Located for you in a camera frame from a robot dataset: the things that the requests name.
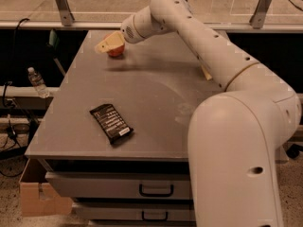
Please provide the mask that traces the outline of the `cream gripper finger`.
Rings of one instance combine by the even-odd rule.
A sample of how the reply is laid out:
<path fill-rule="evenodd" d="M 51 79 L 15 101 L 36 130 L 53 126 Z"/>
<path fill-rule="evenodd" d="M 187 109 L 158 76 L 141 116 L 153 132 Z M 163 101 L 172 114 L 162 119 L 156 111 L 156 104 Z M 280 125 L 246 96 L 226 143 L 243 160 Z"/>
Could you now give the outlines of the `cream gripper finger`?
<path fill-rule="evenodd" d="M 120 31 L 112 32 L 95 46 L 98 53 L 121 54 L 124 51 L 125 40 Z"/>

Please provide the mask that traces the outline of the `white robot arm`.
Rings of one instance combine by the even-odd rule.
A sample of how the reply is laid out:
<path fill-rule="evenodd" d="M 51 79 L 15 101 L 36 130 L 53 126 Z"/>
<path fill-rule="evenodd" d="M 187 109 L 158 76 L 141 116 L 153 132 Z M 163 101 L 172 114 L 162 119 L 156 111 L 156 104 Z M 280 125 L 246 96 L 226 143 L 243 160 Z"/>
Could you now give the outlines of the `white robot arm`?
<path fill-rule="evenodd" d="M 284 227 L 276 150 L 301 118 L 291 86 L 197 20 L 186 0 L 150 0 L 95 49 L 110 52 L 171 31 L 222 88 L 195 109 L 188 126 L 197 227 Z"/>

